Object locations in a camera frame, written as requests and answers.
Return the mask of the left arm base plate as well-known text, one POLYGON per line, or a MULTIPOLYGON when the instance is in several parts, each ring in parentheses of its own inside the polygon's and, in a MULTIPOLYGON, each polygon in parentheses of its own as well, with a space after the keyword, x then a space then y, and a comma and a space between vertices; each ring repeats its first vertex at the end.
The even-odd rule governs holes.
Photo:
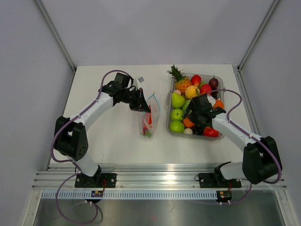
POLYGON ((76 188, 115 188, 117 182, 116 173, 100 173, 93 177, 84 174, 76 176, 76 188))

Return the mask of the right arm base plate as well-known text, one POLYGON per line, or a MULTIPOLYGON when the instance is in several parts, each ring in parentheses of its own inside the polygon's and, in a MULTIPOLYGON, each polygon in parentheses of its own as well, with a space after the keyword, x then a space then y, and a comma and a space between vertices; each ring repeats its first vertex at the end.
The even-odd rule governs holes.
POLYGON ((199 173, 194 177, 201 188, 241 188, 240 180, 225 180, 215 173, 199 173))

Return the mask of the orange carrot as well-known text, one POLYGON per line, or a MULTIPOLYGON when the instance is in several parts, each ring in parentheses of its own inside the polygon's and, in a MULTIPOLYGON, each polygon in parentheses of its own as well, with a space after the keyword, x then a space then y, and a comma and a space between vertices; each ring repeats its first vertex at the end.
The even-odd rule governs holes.
POLYGON ((144 113, 144 115, 143 115, 143 126, 146 126, 148 129, 152 127, 152 115, 151 115, 151 112, 144 113))

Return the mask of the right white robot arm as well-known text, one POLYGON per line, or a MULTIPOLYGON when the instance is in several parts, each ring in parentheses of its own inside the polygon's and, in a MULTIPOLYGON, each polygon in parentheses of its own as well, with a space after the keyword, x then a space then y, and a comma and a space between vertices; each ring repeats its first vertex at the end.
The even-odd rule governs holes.
POLYGON ((207 95, 194 97, 187 112, 196 126, 210 127, 227 137, 243 153, 241 162, 226 162, 215 167, 214 183, 225 186, 232 180, 246 179, 251 184, 261 182, 276 184, 281 179, 282 165, 276 141, 252 133, 230 118, 230 113, 221 107, 212 107, 207 95), (277 178, 270 182, 272 176, 277 178))

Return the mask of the clear zip top bag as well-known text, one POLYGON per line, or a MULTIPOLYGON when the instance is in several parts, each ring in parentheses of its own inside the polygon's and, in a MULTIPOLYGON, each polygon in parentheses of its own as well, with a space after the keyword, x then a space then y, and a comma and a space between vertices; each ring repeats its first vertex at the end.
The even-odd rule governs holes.
POLYGON ((157 128, 159 116, 160 116, 160 105, 156 98, 155 92, 146 100, 150 113, 143 113, 141 117, 141 135, 150 139, 153 137, 157 128))

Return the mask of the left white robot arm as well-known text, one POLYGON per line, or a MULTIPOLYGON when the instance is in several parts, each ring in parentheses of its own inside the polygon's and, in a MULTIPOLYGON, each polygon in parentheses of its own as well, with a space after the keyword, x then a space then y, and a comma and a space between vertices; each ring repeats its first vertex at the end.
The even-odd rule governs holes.
POLYGON ((98 118, 118 103, 129 105, 130 110, 152 113, 140 84, 143 77, 133 79, 122 70, 113 70, 114 80, 101 86, 94 99, 71 117, 60 116, 55 122, 51 151, 57 150, 76 168, 76 188, 114 188, 117 175, 103 173, 102 168, 87 154, 87 131, 98 118))

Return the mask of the red chili pepper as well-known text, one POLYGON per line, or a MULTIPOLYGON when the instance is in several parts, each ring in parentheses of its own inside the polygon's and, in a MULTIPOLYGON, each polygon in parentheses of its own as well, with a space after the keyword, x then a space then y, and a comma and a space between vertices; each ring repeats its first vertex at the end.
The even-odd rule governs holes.
POLYGON ((143 127, 143 131, 142 131, 142 134, 143 134, 143 135, 146 135, 146 134, 148 134, 148 133, 149 133, 148 128, 147 128, 146 126, 144 126, 144 127, 143 127))

